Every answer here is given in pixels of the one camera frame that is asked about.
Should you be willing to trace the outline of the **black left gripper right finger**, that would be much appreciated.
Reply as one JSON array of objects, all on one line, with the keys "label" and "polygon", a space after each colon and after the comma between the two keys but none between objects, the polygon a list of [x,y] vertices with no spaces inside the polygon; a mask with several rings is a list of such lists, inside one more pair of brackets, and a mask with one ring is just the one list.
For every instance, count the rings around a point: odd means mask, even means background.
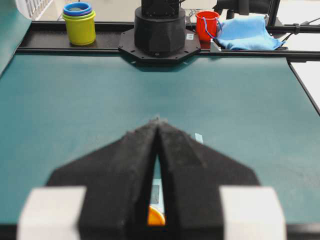
[{"label": "black left gripper right finger", "polygon": [[248,166],[157,125],[168,225],[183,240],[284,240],[286,221],[276,191]]}]

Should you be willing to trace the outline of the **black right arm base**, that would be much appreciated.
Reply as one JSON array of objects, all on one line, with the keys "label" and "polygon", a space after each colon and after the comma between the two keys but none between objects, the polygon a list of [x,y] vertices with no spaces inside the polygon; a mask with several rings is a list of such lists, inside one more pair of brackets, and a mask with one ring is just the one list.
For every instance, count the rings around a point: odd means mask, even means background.
[{"label": "black right arm base", "polygon": [[120,35],[118,49],[146,63],[178,63],[201,50],[198,35],[186,28],[181,0],[142,0],[134,28]]}]

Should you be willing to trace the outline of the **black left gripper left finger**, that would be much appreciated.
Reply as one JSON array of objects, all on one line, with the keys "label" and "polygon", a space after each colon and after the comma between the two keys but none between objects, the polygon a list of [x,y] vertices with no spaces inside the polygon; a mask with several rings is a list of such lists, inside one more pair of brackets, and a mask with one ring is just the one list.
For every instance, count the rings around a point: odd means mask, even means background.
[{"label": "black left gripper left finger", "polygon": [[158,125],[56,168],[21,211],[19,240],[122,240],[147,222]]}]

